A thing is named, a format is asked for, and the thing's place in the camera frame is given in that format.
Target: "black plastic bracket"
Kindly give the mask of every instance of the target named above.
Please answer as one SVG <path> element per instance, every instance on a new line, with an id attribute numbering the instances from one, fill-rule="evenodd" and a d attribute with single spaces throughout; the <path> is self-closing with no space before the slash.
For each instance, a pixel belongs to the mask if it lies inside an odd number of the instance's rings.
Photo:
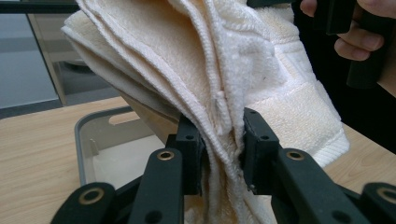
<path id="1" fill-rule="evenodd" d="M 314 29 L 325 30 L 327 35 L 347 33 L 352 22 L 356 0 L 318 0 L 314 17 Z M 363 11 L 359 27 L 384 36 L 385 44 L 381 49 L 371 53 L 367 60 L 352 61 L 346 84 L 356 89 L 371 89 L 376 86 L 385 56 L 387 54 L 395 20 L 378 17 Z"/>
<path id="2" fill-rule="evenodd" d="M 293 3 L 295 0 L 247 0 L 248 7 L 270 7 L 272 5 Z"/>
<path id="3" fill-rule="evenodd" d="M 201 194 L 201 159 L 205 144 L 198 129 L 181 115 L 177 134 L 168 136 L 166 146 L 176 148 L 183 156 L 183 194 Z"/>
<path id="4" fill-rule="evenodd" d="M 241 154 L 247 188 L 258 195 L 271 195 L 273 164 L 281 148 L 279 139 L 255 110 L 245 108 L 245 150 Z"/>
<path id="5" fill-rule="evenodd" d="M 113 223 L 117 216 L 115 199 L 116 191 L 112 185 L 98 182 L 85 185 L 67 198 L 51 223 Z"/>
<path id="6" fill-rule="evenodd" d="M 183 223 L 181 153 L 173 148 L 151 153 L 128 223 Z"/>
<path id="7" fill-rule="evenodd" d="M 372 223 L 396 223 L 396 186 L 387 183 L 365 185 L 359 208 Z"/>
<path id="8" fill-rule="evenodd" d="M 272 206 L 278 223 L 370 223 L 304 151 L 279 150 L 276 178 Z"/>
<path id="9" fill-rule="evenodd" d="M 68 14 L 78 10 L 78 4 L 70 2 L 0 1 L 0 14 Z"/>

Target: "gray plastic tray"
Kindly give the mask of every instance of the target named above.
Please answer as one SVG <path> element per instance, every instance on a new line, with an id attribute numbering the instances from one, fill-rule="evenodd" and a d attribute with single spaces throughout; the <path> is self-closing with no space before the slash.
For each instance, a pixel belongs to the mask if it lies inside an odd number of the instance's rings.
<path id="1" fill-rule="evenodd" d="M 112 123 L 117 116 L 131 120 Z M 75 128 L 81 185 L 107 182 L 116 189 L 143 174 L 149 154 L 163 143 L 129 106 L 92 113 Z"/>

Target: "white towel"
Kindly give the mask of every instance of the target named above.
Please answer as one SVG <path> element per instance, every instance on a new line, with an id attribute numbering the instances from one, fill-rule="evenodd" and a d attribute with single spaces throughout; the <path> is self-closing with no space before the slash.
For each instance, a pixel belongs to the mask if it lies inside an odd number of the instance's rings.
<path id="1" fill-rule="evenodd" d="M 181 112 L 199 129 L 209 167 L 203 197 L 186 197 L 190 223 L 270 223 L 247 191 L 237 159 L 243 109 L 257 110 L 282 147 L 324 166 L 345 153 L 340 118 L 315 79 L 290 5 L 242 0 L 78 0 L 63 31 L 86 64 L 162 117 Z"/>

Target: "terry cloth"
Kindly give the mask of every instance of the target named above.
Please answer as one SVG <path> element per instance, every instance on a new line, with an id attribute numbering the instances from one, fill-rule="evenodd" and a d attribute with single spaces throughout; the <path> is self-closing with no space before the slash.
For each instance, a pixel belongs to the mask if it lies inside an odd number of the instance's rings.
<path id="1" fill-rule="evenodd" d="M 63 31 L 93 72 L 140 117 L 190 119 L 206 145 L 203 195 L 185 197 L 188 223 L 271 223 L 268 197 L 247 190 L 238 156 L 244 107 L 282 147 L 321 165 L 348 149 L 340 118 L 315 79 L 290 5 L 242 0 L 78 0 Z"/>

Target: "human hand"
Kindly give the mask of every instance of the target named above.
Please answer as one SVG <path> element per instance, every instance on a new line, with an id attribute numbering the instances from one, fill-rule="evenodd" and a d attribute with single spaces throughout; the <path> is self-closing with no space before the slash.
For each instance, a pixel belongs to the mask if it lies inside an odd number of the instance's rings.
<path id="1" fill-rule="evenodd" d="M 317 0 L 303 0 L 300 9 L 307 16 L 314 17 Z M 338 35 L 340 38 L 334 44 L 335 51 L 341 57 L 364 61 L 370 57 L 372 51 L 380 49 L 384 45 L 383 36 L 359 27 L 363 10 L 376 16 L 396 19 L 395 0 L 357 0 L 350 30 L 346 34 Z M 396 97 L 396 26 L 393 29 L 393 37 L 390 40 L 388 55 L 378 84 Z"/>
<path id="2" fill-rule="evenodd" d="M 359 27 L 359 20 L 363 10 L 381 17 L 396 19 L 395 0 L 358 0 L 353 14 L 353 21 L 349 32 L 338 35 L 335 51 L 342 57 L 364 61 L 370 57 L 370 52 L 380 49 L 384 45 L 384 37 L 368 32 Z M 302 12 L 313 17 L 317 8 L 317 0 L 303 0 L 300 5 Z"/>

